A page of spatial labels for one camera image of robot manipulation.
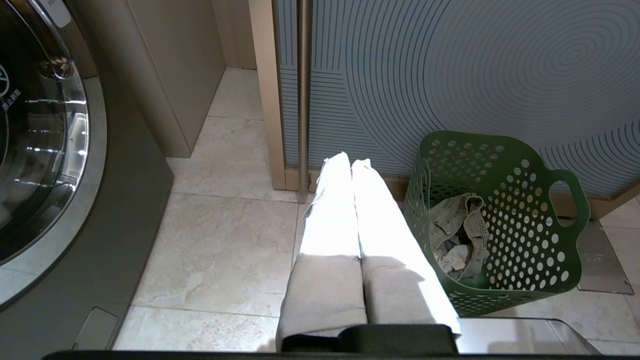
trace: washing machine door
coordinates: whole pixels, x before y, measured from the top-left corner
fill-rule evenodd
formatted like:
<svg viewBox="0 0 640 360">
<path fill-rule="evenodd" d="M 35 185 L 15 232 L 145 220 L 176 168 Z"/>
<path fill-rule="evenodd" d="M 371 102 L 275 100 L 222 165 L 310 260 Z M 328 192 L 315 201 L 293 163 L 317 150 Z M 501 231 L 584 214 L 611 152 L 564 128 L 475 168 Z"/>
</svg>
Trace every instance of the washing machine door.
<svg viewBox="0 0 640 360">
<path fill-rule="evenodd" d="M 0 0 L 0 106 L 0 265 L 5 265 L 16 263 L 70 204 L 89 146 L 82 81 L 36 2 Z"/>
</svg>

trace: concentric circle pattern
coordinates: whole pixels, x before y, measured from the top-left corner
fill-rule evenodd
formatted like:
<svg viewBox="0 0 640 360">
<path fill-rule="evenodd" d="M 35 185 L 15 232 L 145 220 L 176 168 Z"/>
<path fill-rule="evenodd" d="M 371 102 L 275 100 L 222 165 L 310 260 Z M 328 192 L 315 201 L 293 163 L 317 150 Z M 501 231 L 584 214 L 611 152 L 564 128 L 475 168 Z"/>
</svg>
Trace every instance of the concentric circle pattern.
<svg viewBox="0 0 640 360">
<path fill-rule="evenodd" d="M 278 20 L 291 69 L 295 17 Z M 410 174 L 422 138 L 450 129 L 519 138 L 588 193 L 614 195 L 640 176 L 637 1 L 324 0 L 314 31 L 314 71 L 342 74 L 350 108 L 336 115 L 361 125 L 385 174 Z"/>
</svg>

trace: perforated basket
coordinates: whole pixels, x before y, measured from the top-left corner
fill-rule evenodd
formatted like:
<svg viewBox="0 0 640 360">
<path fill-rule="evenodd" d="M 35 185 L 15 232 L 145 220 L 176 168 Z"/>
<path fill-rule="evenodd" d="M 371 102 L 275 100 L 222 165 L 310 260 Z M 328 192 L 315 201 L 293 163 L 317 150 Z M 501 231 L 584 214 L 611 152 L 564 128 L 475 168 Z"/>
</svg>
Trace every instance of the perforated basket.
<svg viewBox="0 0 640 360">
<path fill-rule="evenodd" d="M 565 181 L 578 209 L 559 224 L 549 190 Z M 484 199 L 489 258 L 481 275 L 460 282 L 445 274 L 429 242 L 429 207 L 464 192 Z M 582 267 L 577 239 L 589 220 L 577 177 L 549 170 L 538 153 L 506 136 L 436 131 L 420 144 L 404 199 L 404 216 L 460 316 L 479 316 L 574 288 Z"/>
</svg>

